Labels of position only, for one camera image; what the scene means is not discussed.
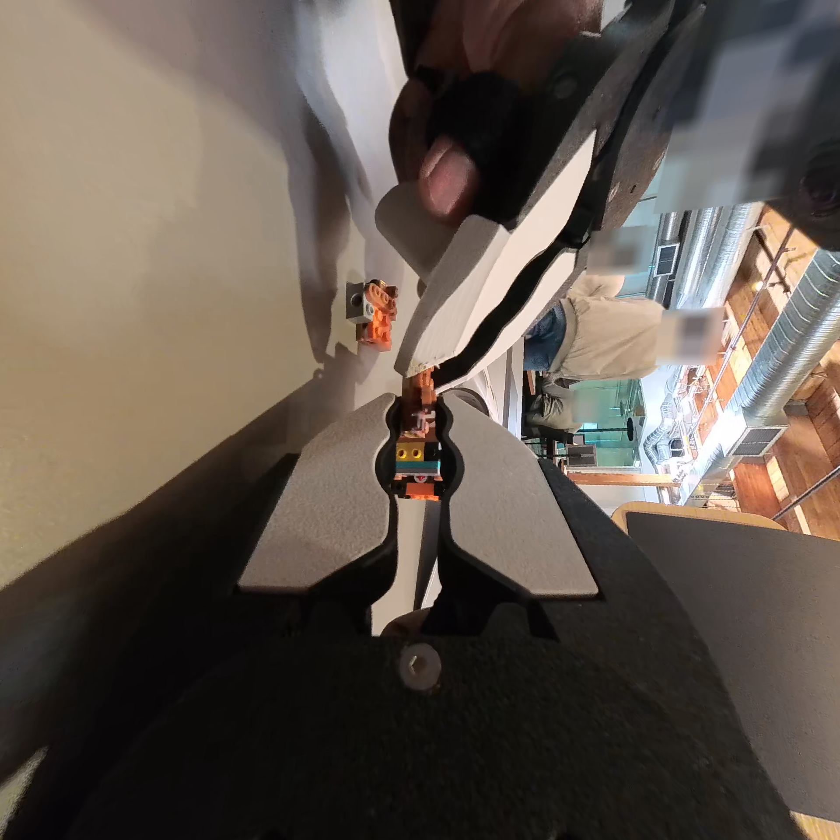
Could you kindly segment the orange and grey brick assembly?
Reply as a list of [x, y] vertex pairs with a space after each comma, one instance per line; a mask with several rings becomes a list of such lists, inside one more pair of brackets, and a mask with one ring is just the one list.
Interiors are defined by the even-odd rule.
[[382, 280], [348, 281], [345, 317], [355, 326], [359, 344], [387, 352], [392, 348], [392, 323], [396, 319], [398, 288]]

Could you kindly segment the multicoloured brick model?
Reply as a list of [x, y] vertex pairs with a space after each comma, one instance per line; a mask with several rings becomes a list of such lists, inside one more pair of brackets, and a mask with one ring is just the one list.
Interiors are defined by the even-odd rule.
[[439, 501], [445, 491], [442, 448], [436, 432], [436, 410], [425, 407], [405, 423], [395, 444], [394, 496], [413, 501]]

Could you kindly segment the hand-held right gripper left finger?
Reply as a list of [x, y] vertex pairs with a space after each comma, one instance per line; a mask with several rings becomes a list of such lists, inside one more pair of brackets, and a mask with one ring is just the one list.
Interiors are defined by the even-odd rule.
[[396, 500], [385, 488], [395, 394], [327, 426], [303, 448], [238, 587], [371, 607], [396, 577]]

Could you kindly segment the ribbed silver ventilation duct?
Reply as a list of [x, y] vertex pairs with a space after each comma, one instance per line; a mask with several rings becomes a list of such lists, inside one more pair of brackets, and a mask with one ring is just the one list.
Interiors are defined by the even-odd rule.
[[839, 336], [839, 253], [819, 249], [727, 406], [754, 419], [778, 414]]
[[646, 297], [670, 309], [722, 307], [763, 209], [741, 203], [662, 214]]

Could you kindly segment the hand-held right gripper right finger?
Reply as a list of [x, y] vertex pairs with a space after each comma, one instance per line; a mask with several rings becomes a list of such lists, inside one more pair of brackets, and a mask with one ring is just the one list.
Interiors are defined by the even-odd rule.
[[506, 428], [456, 396], [441, 395], [459, 472], [448, 500], [457, 550], [499, 582], [538, 599], [599, 592], [540, 463]]

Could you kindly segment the black screen with wooden frame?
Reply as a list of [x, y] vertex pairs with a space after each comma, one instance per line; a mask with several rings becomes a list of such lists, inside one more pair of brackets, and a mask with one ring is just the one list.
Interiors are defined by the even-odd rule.
[[706, 643], [793, 812], [838, 823], [839, 542], [631, 502], [612, 515]]

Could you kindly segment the person's left hand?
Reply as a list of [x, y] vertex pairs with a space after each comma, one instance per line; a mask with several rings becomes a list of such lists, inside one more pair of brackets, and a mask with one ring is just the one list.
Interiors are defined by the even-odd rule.
[[[520, 95], [540, 92], [572, 40], [598, 34], [603, 1], [391, 2], [407, 80], [392, 110], [389, 144], [399, 182], [415, 182], [425, 210], [457, 225], [484, 174], [499, 168], [500, 132]], [[479, 140], [428, 128], [452, 86], [469, 89]]]

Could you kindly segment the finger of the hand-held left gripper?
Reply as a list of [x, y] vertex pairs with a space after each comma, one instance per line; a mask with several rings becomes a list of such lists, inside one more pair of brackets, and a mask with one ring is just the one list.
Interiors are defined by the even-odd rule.
[[514, 229], [477, 214], [458, 226], [406, 328], [396, 355], [401, 376], [412, 377], [463, 352], [520, 271], [552, 244], [569, 221], [592, 167], [595, 136], [586, 136]]
[[469, 378], [517, 342], [551, 300], [580, 274], [575, 267], [578, 255], [577, 249], [546, 249], [531, 259], [480, 321], [465, 348], [437, 368], [437, 389]]

